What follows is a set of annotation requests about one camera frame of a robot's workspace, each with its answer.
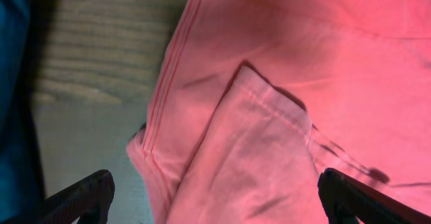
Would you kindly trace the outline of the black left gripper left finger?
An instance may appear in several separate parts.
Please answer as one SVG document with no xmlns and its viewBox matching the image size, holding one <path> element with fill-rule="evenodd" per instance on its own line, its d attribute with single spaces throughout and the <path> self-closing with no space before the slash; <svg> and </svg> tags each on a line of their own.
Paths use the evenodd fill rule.
<svg viewBox="0 0 431 224">
<path fill-rule="evenodd" d="M 105 224 L 114 192 L 112 174 L 108 170 L 98 170 L 5 223 Z"/>
</svg>

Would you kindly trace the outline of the orange red t-shirt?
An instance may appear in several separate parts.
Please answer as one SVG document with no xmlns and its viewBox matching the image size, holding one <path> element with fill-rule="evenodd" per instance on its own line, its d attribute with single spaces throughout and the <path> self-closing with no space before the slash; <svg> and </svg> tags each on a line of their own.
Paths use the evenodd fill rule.
<svg viewBox="0 0 431 224">
<path fill-rule="evenodd" d="M 155 223 L 326 223 L 328 167 L 430 213 L 430 0 L 188 0 L 127 146 Z"/>
</svg>

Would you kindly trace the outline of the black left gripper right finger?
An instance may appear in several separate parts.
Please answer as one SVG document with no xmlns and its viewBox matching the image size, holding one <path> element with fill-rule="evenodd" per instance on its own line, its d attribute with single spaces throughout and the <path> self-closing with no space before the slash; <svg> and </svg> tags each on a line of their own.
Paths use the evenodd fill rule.
<svg viewBox="0 0 431 224">
<path fill-rule="evenodd" d="M 383 193 L 327 168 L 318 181 L 329 224 L 429 224 L 430 217 Z"/>
</svg>

